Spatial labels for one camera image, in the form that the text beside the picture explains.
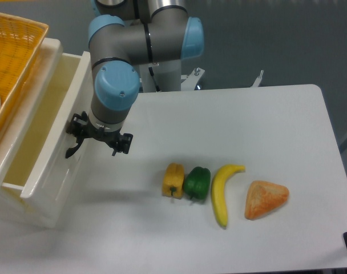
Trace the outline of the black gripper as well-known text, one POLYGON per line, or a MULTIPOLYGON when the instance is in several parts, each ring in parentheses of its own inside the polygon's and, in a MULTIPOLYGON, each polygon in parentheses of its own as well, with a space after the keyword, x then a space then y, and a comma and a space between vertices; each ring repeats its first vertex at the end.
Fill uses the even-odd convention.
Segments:
POLYGON ((128 154, 133 140, 133 134, 120 133, 125 120, 108 124, 101 122, 94 115, 89 117, 85 111, 81 114, 74 114, 69 121, 66 132, 76 138, 77 143, 83 139, 93 138, 97 141, 106 143, 113 149, 112 156, 117 153, 128 154))

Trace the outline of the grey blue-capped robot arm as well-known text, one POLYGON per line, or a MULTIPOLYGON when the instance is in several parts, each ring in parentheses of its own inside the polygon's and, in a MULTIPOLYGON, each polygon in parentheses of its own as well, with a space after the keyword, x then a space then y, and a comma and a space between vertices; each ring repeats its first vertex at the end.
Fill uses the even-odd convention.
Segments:
POLYGON ((89 138, 114 153, 127 154, 133 139, 121 133, 140 89, 137 65, 196 58, 204 51, 201 20, 190 17, 184 1, 92 1, 88 27, 93 96, 89 112, 74 114, 67 133, 75 146, 89 138))

